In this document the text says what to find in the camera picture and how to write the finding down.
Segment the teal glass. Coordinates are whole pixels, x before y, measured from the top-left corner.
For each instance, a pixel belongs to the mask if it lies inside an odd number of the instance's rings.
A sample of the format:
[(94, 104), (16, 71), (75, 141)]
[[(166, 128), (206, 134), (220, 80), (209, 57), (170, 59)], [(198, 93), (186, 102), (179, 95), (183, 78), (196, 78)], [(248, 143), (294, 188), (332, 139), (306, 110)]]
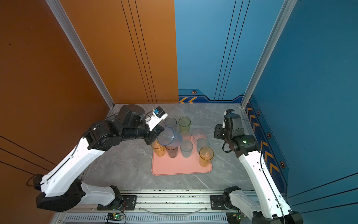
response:
[(182, 156), (184, 158), (189, 158), (193, 150), (193, 144), (190, 140), (185, 140), (182, 142), (180, 149)]
[(197, 152), (200, 153), (200, 150), (203, 147), (209, 147), (209, 140), (207, 138), (199, 138), (197, 140)]

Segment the yellow tall glass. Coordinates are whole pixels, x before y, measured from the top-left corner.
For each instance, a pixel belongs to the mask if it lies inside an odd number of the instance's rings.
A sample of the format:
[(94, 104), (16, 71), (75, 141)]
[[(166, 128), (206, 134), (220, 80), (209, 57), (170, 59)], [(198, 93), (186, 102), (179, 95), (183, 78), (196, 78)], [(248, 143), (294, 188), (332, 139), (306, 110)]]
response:
[(155, 154), (159, 157), (164, 156), (166, 153), (165, 147), (162, 146), (157, 139), (151, 144), (151, 147), (154, 150)]

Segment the blue smooth tall glass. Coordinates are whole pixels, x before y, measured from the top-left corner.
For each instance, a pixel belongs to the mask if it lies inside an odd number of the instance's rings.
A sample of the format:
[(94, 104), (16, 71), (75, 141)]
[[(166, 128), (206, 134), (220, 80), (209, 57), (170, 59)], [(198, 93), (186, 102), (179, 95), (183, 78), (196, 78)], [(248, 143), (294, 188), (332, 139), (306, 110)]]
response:
[(177, 131), (177, 120), (175, 118), (166, 118), (164, 122), (165, 126), (171, 128), (173, 131)]

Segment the grey smoky tall glass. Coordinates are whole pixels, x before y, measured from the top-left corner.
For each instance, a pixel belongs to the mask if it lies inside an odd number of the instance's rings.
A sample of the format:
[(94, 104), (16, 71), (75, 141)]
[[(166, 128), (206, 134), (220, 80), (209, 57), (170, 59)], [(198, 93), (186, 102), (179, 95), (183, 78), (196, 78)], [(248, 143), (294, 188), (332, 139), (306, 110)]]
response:
[(178, 155), (178, 147), (173, 147), (173, 146), (165, 146), (166, 151), (168, 153), (168, 156), (170, 158), (175, 158)]

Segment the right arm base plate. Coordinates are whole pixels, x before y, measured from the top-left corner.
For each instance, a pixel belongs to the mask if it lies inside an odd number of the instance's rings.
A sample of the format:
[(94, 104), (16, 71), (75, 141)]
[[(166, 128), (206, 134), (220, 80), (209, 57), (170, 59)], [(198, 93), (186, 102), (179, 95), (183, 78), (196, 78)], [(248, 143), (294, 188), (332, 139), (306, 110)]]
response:
[(210, 206), (211, 206), (211, 210), (213, 211), (231, 210), (229, 207), (225, 205), (223, 195), (211, 195)]

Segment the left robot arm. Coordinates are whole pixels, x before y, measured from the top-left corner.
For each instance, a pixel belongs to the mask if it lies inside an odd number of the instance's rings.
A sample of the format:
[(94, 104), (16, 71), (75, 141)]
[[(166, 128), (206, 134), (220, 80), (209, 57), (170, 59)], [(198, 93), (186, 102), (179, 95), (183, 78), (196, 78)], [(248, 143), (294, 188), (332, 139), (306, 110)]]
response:
[(34, 176), (34, 188), (41, 192), (36, 197), (37, 208), (55, 212), (80, 204), (97, 204), (102, 210), (123, 208), (124, 199), (117, 186), (92, 186), (78, 177), (93, 161), (123, 141), (144, 140), (151, 145), (164, 131), (159, 123), (167, 116), (160, 106), (146, 113), (142, 107), (129, 104), (117, 114), (92, 124), (52, 171)]

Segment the clear round glass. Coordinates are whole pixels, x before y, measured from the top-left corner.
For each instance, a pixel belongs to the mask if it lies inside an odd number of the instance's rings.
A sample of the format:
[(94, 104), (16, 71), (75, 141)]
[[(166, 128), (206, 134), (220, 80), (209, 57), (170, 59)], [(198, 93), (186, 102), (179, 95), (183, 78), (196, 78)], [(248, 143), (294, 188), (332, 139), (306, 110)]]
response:
[(193, 130), (192, 136), (195, 140), (206, 138), (205, 133), (200, 129)]

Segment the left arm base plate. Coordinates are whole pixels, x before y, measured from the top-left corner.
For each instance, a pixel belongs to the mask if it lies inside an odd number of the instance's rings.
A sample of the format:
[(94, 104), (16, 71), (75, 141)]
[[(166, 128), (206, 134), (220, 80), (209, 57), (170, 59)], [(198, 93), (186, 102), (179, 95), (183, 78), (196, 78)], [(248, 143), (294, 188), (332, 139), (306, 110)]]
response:
[(134, 211), (137, 203), (137, 195), (124, 195), (122, 199), (115, 199), (109, 205), (98, 205), (98, 211)]

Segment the blue textured tall glass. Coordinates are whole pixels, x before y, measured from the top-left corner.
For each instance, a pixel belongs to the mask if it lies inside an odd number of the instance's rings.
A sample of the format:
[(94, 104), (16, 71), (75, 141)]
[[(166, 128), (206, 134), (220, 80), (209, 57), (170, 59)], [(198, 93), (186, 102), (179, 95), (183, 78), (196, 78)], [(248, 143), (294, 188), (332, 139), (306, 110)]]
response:
[(167, 147), (179, 147), (183, 141), (181, 134), (169, 127), (165, 127), (157, 139), (159, 144)]

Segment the clear short glass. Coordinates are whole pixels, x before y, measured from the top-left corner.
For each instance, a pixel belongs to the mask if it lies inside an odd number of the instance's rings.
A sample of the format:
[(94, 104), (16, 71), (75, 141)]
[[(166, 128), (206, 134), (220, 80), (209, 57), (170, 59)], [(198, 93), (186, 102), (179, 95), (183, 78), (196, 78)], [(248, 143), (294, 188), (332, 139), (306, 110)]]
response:
[(181, 132), (181, 136), (184, 141), (191, 140), (191, 134), (189, 132), (183, 131)]

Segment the amber tall glass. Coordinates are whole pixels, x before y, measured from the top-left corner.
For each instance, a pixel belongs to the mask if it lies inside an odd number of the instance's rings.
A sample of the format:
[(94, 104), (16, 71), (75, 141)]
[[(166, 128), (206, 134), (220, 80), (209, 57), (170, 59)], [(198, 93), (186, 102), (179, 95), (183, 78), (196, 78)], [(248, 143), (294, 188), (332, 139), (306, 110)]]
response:
[(211, 164), (214, 157), (214, 152), (210, 147), (203, 147), (199, 151), (199, 164), (202, 167), (207, 167)]

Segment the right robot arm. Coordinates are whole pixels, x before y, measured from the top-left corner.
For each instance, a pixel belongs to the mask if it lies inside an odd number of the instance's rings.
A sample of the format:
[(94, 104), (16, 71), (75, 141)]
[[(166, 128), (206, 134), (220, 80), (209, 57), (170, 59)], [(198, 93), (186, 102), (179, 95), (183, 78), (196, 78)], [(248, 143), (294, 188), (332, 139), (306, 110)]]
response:
[(270, 172), (267, 169), (262, 151), (252, 135), (245, 135), (243, 129), (229, 130), (218, 124), (214, 137), (224, 140), (247, 171), (259, 202), (247, 197), (238, 187), (225, 189), (228, 207), (241, 210), (253, 224), (302, 224), (303, 218), (293, 211), (285, 201)]

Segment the green tall glass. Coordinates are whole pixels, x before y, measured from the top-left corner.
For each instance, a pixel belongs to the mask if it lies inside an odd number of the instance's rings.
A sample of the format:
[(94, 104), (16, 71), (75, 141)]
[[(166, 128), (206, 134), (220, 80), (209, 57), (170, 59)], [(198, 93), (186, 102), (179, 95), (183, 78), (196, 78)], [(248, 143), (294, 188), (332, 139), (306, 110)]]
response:
[(182, 117), (178, 121), (180, 133), (190, 132), (191, 120), (188, 117)]

